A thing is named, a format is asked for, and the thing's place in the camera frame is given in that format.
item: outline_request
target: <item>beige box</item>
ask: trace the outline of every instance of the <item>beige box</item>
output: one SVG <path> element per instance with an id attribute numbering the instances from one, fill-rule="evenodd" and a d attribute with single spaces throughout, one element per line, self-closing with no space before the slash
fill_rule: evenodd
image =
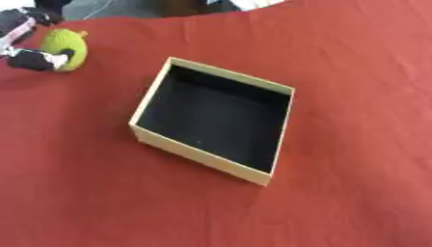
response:
<path id="1" fill-rule="evenodd" d="M 169 58 L 129 125 L 140 142 L 266 185 L 294 89 Z"/>

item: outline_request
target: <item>white wire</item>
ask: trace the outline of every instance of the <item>white wire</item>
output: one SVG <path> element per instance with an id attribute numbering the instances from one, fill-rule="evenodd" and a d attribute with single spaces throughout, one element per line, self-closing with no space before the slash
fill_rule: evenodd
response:
<path id="1" fill-rule="evenodd" d="M 90 13 L 90 14 L 88 14 L 88 15 L 86 15 L 84 18 L 83 18 L 83 20 L 85 20 L 85 19 L 89 19 L 89 18 L 91 18 L 91 17 L 93 17 L 94 15 L 96 15 L 96 14 L 99 14 L 101 11 L 103 11 L 103 10 L 105 10 L 106 8 L 108 8 L 108 6 L 110 6 L 110 4 L 112 4 L 114 2 L 114 0 L 109 0 L 102 8 L 100 8 L 100 9 L 98 9 L 98 10 L 95 10 L 95 11 L 93 11 L 92 13 Z"/>

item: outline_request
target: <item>cardboard box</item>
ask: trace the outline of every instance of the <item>cardboard box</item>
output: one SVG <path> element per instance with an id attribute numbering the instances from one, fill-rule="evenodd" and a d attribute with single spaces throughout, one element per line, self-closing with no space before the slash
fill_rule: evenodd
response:
<path id="1" fill-rule="evenodd" d="M 294 89 L 169 58 L 131 118 L 140 142 L 266 185 Z"/>

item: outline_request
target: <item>red fabric surface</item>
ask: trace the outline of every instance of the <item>red fabric surface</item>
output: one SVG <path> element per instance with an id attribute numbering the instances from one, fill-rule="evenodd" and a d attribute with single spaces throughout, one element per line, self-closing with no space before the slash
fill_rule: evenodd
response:
<path id="1" fill-rule="evenodd" d="M 1 246 L 432 246 L 431 1 L 65 26 L 80 70 L 0 68 Z M 134 140 L 168 56 L 297 88 L 268 187 Z"/>

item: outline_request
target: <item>green ball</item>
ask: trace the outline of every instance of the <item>green ball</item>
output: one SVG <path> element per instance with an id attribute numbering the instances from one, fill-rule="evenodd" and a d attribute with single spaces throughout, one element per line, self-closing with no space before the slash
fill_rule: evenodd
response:
<path id="1" fill-rule="evenodd" d="M 56 71 L 73 71 L 78 69 L 87 58 L 87 45 L 83 37 L 87 33 L 75 33 L 68 29 L 55 29 L 42 39 L 40 50 L 50 53 L 59 54 L 64 49 L 75 51 L 72 59 Z"/>

